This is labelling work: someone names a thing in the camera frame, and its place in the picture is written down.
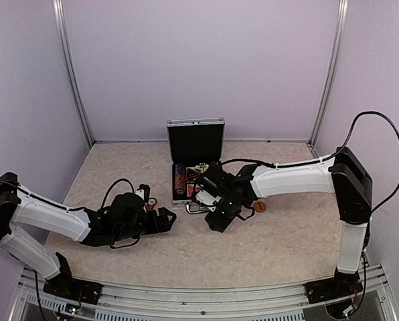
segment round orange chip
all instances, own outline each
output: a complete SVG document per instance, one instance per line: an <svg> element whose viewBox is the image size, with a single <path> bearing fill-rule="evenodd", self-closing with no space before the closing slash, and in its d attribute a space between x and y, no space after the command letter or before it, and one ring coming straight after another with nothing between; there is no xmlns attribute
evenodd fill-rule
<svg viewBox="0 0 399 321"><path fill-rule="evenodd" d="M258 213L263 213L266 211L266 204L262 201L257 201L253 204L253 208Z"/></svg>

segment robotic arm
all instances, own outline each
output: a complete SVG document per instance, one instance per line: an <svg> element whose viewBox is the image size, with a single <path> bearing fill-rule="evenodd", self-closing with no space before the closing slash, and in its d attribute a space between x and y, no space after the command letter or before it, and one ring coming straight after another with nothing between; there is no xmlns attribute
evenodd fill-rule
<svg viewBox="0 0 399 321"><path fill-rule="evenodd" d="M6 173L0 178L0 247L37 271L46 280L44 291L63 298L96 304L101 285L72 277L64 256L50 253L19 223L53 231L81 244L98 247L140 235L171 230L176 215L166 208L146 211L150 188L117 195L109 207L93 211L71 208L32 193Z"/></svg>
<svg viewBox="0 0 399 321"><path fill-rule="evenodd" d="M221 167L210 167L197 184L202 190L193 201L208 208L205 220L211 230L219 232L224 232L235 217L243 219L243 207L254 214L251 206L259 198L286 193L335 193L343 221L335 275L307 284L307 295L310 303L316 303L362 291L358 268L369 239L372 179L347 147L338 149L335 157L307 162L246 165L236 176Z"/></svg>

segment black case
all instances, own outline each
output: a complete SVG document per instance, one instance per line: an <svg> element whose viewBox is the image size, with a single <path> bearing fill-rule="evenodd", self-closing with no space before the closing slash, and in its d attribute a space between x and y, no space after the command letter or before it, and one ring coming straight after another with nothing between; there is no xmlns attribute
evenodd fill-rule
<svg viewBox="0 0 399 321"><path fill-rule="evenodd" d="M175 192L175 165L193 167L200 163L219 162L222 155L225 120L223 118L168 120L171 151L173 205L189 201L187 195Z"/></svg>

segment metal frame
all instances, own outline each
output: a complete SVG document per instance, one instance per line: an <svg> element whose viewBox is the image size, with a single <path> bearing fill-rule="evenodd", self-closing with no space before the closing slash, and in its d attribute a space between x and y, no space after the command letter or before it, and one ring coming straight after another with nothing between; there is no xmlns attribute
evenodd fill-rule
<svg viewBox="0 0 399 321"><path fill-rule="evenodd" d="M343 34L345 29L345 22L347 19L348 11L348 0L339 0L339 11L337 17L337 24L335 28L335 36L333 38L333 47L331 52L331 61L329 63L329 69L327 71L325 88L323 94L321 95L319 112L317 113L317 118L314 123L313 132L309 140L310 145L315 148L317 144L317 139L319 138L319 133L325 119L326 110L329 104L329 99L332 92L333 82L335 80L336 69L339 60L339 53L341 51Z"/></svg>
<svg viewBox="0 0 399 321"><path fill-rule="evenodd" d="M397 321L394 300L381 265L367 267L366 292L377 291L386 321ZM309 304L304 282L275 286L256 286L228 289L170 289L149 286L126 286L103 283L102 295L97 306L83 304L85 316L80 320L264 320L275 318L290 320L287 316L302 316L303 310L322 303ZM44 281L39 281L43 288ZM57 298L40 290L45 309L57 311L69 300ZM346 298L326 302L335 303ZM20 321L26 303L36 304L34 274L24 270L13 297L10 321Z"/></svg>
<svg viewBox="0 0 399 321"><path fill-rule="evenodd" d="M68 41L66 20L64 19L64 8L62 0L53 0L54 4L54 15L57 24L58 35L60 36L61 48L63 51L64 63L66 65L66 71L68 79L70 81L70 88L72 90L74 103L76 107L76 112L79 117L80 125L84 133L85 141L88 148L91 149L94 144L94 138L92 136L91 128L88 122L88 117L80 97L80 91L78 86L78 81L74 72L74 66L72 61L72 54L70 53L70 46Z"/></svg>

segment beige tabletop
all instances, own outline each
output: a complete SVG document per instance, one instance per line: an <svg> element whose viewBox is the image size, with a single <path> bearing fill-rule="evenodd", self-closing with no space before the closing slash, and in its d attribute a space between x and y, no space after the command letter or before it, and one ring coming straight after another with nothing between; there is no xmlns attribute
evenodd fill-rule
<svg viewBox="0 0 399 321"><path fill-rule="evenodd" d="M224 143L223 161L240 157L287 163L309 159L311 153L301 143ZM242 165L225 169L236 173ZM334 195L273 196L265 200L264 213L245 222L235 218L224 233L213 232L204 215L171 206L166 142L118 143L94 145L65 204L97 209L108 187L121 177L136 188L150 185L158 206L177 213L177 221L170 232L146 235L125 249L87 247L51 233L46 248L64 255L76 277L167 288L237 288L306 281L335 270L341 225ZM125 191L129 186L120 183L108 202Z"/></svg>

